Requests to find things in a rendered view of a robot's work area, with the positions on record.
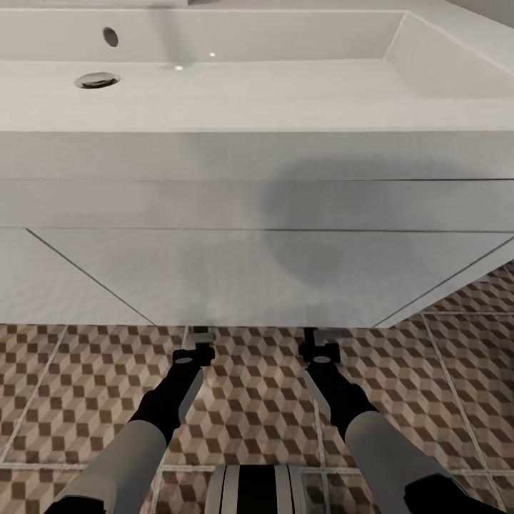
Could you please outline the robot trunk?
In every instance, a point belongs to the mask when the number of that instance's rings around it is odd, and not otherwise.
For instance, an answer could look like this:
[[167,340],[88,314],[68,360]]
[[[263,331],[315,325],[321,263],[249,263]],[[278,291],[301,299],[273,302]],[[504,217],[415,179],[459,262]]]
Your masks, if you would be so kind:
[[297,465],[216,465],[204,514],[310,514]]

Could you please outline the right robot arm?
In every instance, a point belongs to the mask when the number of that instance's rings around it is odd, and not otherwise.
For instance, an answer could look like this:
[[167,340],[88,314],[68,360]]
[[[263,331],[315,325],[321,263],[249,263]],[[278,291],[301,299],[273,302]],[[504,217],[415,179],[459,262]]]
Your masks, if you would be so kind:
[[410,442],[368,401],[363,389],[339,373],[336,328],[318,328],[303,342],[303,377],[328,421],[337,426],[382,514],[506,514],[473,499],[439,463]]

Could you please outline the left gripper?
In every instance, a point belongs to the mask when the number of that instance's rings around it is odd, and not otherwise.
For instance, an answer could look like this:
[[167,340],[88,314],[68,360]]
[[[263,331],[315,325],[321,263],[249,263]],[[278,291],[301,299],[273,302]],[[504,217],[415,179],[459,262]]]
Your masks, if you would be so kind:
[[216,350],[213,347],[196,348],[195,350],[187,351],[186,349],[175,350],[173,352],[173,362],[177,361],[181,356],[195,355],[197,357],[200,367],[211,366],[211,360],[216,357]]

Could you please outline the mousetrap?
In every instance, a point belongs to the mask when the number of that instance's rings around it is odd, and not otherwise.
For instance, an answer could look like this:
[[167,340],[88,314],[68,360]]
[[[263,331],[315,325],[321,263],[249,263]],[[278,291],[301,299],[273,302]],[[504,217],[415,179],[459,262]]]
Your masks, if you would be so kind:
[[[193,329],[194,329],[194,333],[206,333],[206,332],[208,332],[208,327],[193,327]],[[209,343],[197,343],[196,347],[197,348],[210,347],[210,344]]]
[[315,343],[315,337],[313,336],[313,332],[318,329],[318,327],[304,327],[304,337],[306,343]]

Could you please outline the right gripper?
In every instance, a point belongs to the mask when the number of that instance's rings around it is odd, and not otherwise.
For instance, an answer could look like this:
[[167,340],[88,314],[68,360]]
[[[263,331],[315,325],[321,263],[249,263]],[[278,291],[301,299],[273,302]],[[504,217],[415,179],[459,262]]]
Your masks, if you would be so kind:
[[324,346],[316,346],[315,343],[303,342],[298,347],[299,355],[303,356],[305,363],[312,363],[311,359],[317,352],[328,353],[332,358],[332,363],[340,363],[341,356],[338,343],[325,343]]

